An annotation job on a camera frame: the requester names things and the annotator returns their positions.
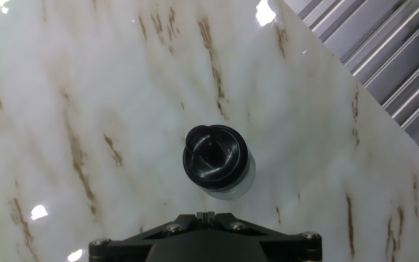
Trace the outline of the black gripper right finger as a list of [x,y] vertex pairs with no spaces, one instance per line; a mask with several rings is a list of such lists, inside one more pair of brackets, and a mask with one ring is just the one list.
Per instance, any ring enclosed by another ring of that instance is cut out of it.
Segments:
[[316,232],[284,234],[236,218],[232,213],[206,213],[206,227],[246,236],[275,261],[322,261],[322,236]]

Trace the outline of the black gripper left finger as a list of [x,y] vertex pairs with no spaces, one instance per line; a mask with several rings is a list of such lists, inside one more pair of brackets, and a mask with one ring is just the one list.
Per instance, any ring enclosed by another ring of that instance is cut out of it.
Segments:
[[88,261],[145,261],[151,248],[159,241],[203,229],[206,222],[206,213],[184,214],[173,221],[126,239],[95,239],[88,246]]

